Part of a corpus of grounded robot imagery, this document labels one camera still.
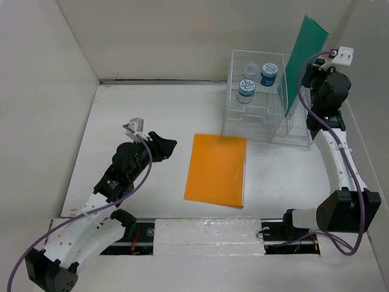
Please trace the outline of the green clip file folder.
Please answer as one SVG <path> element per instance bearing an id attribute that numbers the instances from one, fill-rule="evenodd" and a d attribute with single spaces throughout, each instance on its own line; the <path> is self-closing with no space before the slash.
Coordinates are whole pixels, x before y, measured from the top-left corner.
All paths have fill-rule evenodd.
<path id="1" fill-rule="evenodd" d="M 328 35 L 328 32 L 319 23 L 305 15 L 285 69 L 287 85 L 285 118 L 290 119 L 295 111 L 300 69 L 308 58 L 322 51 Z"/>

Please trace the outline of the blue pin jar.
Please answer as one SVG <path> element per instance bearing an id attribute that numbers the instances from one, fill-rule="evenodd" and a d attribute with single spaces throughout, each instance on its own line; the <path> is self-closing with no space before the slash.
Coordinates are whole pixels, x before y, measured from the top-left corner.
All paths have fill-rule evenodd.
<path id="1" fill-rule="evenodd" d="M 265 87 L 270 87 L 274 84 L 278 74 L 278 66 L 273 63 L 263 64 L 261 70 L 261 81 L 260 84 Z"/>
<path id="2" fill-rule="evenodd" d="M 239 82 L 237 101 L 242 104 L 248 104 L 252 101 L 256 91 L 256 84 L 250 79 L 244 79 Z"/>

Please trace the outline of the clear paper clip jar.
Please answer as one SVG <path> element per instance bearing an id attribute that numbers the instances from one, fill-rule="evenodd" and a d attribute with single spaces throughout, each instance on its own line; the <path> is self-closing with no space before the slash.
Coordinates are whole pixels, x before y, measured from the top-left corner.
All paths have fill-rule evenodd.
<path id="1" fill-rule="evenodd" d="M 247 63 L 244 65 L 243 75 L 247 79 L 253 79 L 258 75 L 259 68 L 255 63 Z"/>

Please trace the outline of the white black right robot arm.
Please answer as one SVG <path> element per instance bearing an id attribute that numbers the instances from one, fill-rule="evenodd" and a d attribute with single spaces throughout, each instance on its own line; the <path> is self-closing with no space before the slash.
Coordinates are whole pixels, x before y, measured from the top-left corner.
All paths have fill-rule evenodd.
<path id="1" fill-rule="evenodd" d="M 340 108 L 351 88 L 349 78 L 323 57 L 311 59 L 303 68 L 298 87 L 309 90 L 310 101 L 299 99 L 307 110 L 307 128 L 318 147 L 330 183 L 330 195 L 314 209 L 291 209 L 291 219 L 281 224 L 287 239 L 296 239 L 303 229 L 322 232 L 365 233 L 381 199 L 358 174 L 347 143 Z"/>

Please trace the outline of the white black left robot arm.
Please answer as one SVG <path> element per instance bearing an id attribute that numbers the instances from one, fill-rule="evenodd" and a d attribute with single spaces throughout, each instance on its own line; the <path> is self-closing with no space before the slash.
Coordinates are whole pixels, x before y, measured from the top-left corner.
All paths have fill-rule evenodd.
<path id="1" fill-rule="evenodd" d="M 168 159 L 176 140 L 151 131 L 142 136 L 128 130 L 130 142 L 120 144 L 112 163 L 94 187 L 79 214 L 57 226 L 61 232 L 43 249 L 25 257 L 29 279 L 43 291 L 71 291 L 81 270 L 112 243 L 135 236 L 137 219 L 120 204 L 139 189 L 134 181 L 150 173 L 155 162 Z"/>

